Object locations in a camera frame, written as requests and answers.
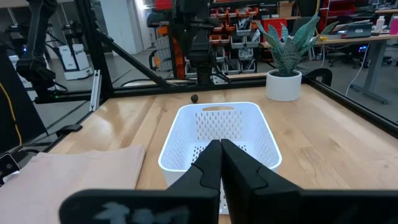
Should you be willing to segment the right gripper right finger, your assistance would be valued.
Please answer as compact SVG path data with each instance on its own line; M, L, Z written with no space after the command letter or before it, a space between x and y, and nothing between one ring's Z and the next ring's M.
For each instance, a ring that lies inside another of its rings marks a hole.
M222 181L232 223L296 223L300 187L262 165L228 139Z

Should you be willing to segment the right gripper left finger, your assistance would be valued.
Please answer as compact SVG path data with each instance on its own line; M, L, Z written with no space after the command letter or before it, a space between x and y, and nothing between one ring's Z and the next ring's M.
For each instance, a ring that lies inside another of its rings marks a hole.
M219 195L221 142L212 140L190 168L167 190L179 195Z

